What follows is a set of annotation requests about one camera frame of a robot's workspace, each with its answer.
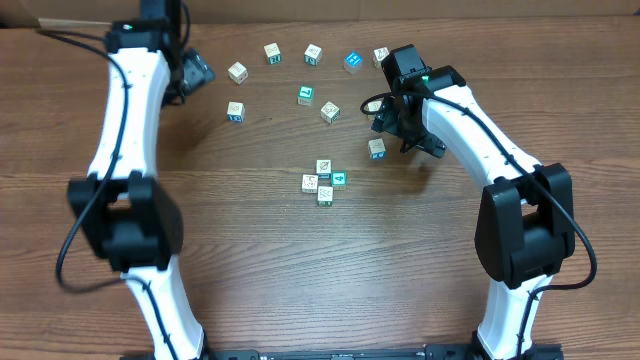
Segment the plain wooden block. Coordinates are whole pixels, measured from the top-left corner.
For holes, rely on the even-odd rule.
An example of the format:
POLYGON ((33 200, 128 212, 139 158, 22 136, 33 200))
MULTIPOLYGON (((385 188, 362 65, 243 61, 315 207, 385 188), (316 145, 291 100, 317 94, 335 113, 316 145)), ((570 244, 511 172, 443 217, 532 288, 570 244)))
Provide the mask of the plain wooden block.
MULTIPOLYGON (((375 100, 375 101, 371 101, 367 104, 366 106, 366 110, 369 112, 376 112, 380 109, 382 105, 382 101, 381 100, 375 100)), ((370 121, 373 121, 375 119, 376 115, 368 115, 368 119, 370 121)))

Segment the wooden block animal drawing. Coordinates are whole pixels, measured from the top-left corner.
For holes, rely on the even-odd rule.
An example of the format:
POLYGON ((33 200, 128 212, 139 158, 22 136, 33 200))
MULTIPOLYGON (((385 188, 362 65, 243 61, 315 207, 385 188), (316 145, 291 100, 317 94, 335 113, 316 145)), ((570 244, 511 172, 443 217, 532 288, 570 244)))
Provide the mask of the wooden block animal drawing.
POLYGON ((340 108, 328 101, 321 108, 321 118, 324 119, 329 124, 333 124, 340 116, 340 108))

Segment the green number four block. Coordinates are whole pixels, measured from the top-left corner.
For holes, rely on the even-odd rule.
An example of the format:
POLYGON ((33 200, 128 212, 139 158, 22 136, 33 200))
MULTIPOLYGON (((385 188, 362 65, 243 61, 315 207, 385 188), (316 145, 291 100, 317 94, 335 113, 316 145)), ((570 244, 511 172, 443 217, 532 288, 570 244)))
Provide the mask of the green number four block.
POLYGON ((344 171, 331 173, 331 186, 335 190, 345 190, 347 187, 347 174, 344 171))

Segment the leaf block blue side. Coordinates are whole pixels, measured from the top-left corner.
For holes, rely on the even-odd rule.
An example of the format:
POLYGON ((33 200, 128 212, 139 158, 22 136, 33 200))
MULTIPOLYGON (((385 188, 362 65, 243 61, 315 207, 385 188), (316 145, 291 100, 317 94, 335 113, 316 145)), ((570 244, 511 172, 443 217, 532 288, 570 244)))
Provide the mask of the leaf block blue side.
POLYGON ((332 174, 332 162, 328 159, 316 161, 316 175, 319 179, 330 179, 332 174))

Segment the wooden block M drawing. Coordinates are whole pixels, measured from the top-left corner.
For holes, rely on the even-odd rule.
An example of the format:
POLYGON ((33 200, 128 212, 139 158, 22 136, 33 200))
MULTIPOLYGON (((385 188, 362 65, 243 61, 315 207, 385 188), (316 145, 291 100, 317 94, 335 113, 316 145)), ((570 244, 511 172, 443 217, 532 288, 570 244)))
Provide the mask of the wooden block M drawing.
POLYGON ((333 205, 334 188, 331 186, 319 186, 317 190, 317 202, 319 206, 331 207, 333 205))

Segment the wooden block blue edge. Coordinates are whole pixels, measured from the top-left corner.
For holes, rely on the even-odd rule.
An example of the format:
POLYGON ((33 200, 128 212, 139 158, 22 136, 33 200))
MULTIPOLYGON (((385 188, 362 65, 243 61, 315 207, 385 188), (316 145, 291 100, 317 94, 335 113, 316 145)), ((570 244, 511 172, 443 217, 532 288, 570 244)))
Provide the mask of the wooden block blue edge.
POLYGON ((317 193, 318 192, 319 177, 312 174, 304 174, 301 181, 301 191, 303 193, 317 193))

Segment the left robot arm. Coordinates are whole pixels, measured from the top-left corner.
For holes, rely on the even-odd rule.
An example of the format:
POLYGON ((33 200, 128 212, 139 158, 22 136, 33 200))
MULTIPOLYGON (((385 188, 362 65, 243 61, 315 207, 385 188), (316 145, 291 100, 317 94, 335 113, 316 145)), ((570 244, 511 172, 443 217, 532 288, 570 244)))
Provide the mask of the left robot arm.
POLYGON ((146 321, 153 359, 210 359, 203 326, 189 304, 179 269, 183 220, 157 179, 161 109, 215 77, 186 46, 179 0, 143 1, 140 16, 105 35, 109 90, 100 142, 87 175, 70 181, 72 229, 109 262, 146 321))

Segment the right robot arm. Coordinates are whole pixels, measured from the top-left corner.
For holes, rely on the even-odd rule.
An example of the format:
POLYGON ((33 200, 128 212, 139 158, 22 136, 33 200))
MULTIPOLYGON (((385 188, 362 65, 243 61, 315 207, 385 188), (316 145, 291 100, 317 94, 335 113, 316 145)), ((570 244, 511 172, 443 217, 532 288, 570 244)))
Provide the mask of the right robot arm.
POLYGON ((572 183, 561 164, 542 165, 486 115, 451 66, 433 69, 414 45, 380 62, 389 93, 372 128, 402 139, 402 152, 451 152, 481 189, 474 243, 490 278, 484 317, 468 345, 429 345, 429 359, 561 359, 531 332, 546 286, 575 249, 567 216, 572 183))

